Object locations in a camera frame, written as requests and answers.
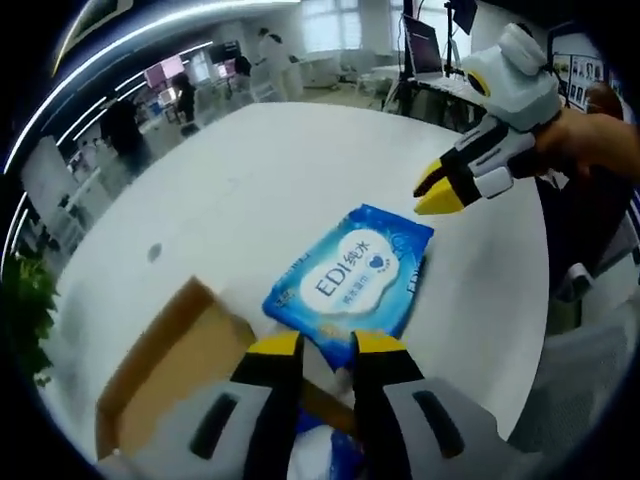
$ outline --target potted plant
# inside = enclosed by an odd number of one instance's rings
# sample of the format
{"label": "potted plant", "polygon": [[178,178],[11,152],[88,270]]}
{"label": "potted plant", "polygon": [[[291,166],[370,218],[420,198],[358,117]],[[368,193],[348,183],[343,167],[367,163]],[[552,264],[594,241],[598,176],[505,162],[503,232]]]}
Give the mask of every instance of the potted plant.
{"label": "potted plant", "polygon": [[43,372],[52,363],[40,340],[48,338],[53,325],[54,280],[42,259],[8,255],[0,292],[7,333],[18,360],[25,374],[36,385],[44,386],[50,378]]}

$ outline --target blue plastic bag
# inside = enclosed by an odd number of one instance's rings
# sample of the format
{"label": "blue plastic bag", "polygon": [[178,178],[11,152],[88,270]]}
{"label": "blue plastic bag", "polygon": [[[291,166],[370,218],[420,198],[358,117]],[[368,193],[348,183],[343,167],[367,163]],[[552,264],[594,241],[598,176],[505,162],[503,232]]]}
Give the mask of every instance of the blue plastic bag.
{"label": "blue plastic bag", "polygon": [[430,227],[362,205],[293,264],[262,309],[342,367],[353,330],[402,332],[432,236]]}

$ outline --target white round table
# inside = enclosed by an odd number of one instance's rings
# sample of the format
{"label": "white round table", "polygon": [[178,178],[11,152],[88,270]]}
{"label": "white round table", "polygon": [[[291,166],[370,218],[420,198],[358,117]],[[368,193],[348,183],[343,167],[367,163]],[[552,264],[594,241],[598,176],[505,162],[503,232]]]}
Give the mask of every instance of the white round table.
{"label": "white round table", "polygon": [[[460,214],[413,213],[414,183],[458,136],[368,110],[256,104],[172,150],[116,200],[60,278],[58,327],[75,332],[79,388],[73,408],[55,380],[44,397],[63,430],[95,459],[96,399],[190,276],[266,335],[275,323],[261,303],[273,283],[349,210],[368,203],[435,228],[402,338],[426,376],[445,378],[484,406],[506,438],[544,340],[545,226],[529,180]],[[149,263],[155,243],[162,253]]]}

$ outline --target blue heart logo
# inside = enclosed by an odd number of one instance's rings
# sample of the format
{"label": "blue heart logo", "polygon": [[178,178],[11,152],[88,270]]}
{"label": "blue heart logo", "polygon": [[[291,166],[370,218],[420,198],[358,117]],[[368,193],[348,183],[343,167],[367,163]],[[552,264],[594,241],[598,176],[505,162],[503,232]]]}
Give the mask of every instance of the blue heart logo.
{"label": "blue heart logo", "polygon": [[382,257],[380,255],[376,255],[371,260],[369,260],[369,266],[371,268],[380,268],[382,265],[384,265],[384,262],[382,261]]}

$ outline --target blue wet wipes package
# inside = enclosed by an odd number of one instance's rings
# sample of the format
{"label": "blue wet wipes package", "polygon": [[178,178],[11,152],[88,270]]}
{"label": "blue wet wipes package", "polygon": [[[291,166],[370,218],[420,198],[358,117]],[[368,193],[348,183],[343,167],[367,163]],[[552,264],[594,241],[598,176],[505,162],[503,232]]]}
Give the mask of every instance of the blue wet wipes package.
{"label": "blue wet wipes package", "polygon": [[400,335],[432,236],[430,227],[362,205],[291,266],[262,309],[342,367],[353,356],[353,330]]}

